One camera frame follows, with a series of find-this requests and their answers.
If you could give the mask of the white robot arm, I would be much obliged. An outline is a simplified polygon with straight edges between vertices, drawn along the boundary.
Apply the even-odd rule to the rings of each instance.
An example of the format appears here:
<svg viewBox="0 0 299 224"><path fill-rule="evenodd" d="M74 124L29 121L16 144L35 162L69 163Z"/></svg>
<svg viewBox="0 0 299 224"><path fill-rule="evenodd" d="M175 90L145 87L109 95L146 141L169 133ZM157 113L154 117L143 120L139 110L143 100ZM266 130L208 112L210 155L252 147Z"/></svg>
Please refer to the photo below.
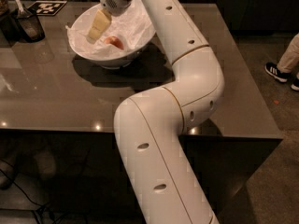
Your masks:
<svg viewBox="0 0 299 224"><path fill-rule="evenodd" d="M113 15L132 0L100 0ZM190 166L179 136L217 109L221 66L178 0L141 0L175 79L125 99L114 133L147 224L219 224Z"/></svg>

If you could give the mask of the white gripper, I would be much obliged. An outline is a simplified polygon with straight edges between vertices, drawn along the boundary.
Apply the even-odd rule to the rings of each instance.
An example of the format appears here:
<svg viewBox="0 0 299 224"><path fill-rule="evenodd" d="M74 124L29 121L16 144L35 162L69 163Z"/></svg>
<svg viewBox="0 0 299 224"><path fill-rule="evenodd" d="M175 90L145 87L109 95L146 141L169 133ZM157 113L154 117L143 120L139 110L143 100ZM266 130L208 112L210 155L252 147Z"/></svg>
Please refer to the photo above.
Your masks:
<svg viewBox="0 0 299 224"><path fill-rule="evenodd" d="M109 28L112 17L120 16L131 5L132 0L100 0L103 8L95 13L92 25L87 35L87 39L94 43Z"/></svg>

